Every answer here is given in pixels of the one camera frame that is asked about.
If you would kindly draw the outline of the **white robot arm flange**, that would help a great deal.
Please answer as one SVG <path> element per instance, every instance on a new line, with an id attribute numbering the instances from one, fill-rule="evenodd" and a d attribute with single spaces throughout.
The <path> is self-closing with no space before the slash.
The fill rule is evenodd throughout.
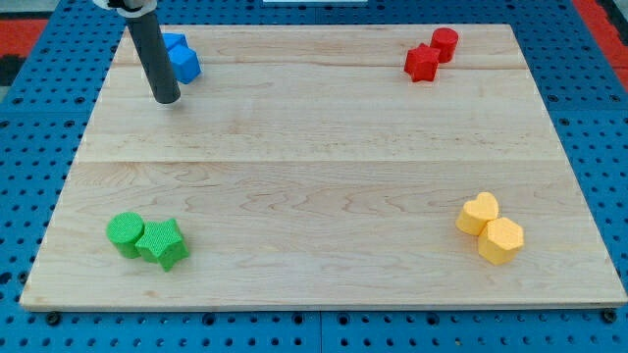
<path id="1" fill-rule="evenodd" d="M 93 0 L 93 3 L 104 10 L 115 10 L 128 19 L 139 18 L 157 8 L 157 0 Z"/>

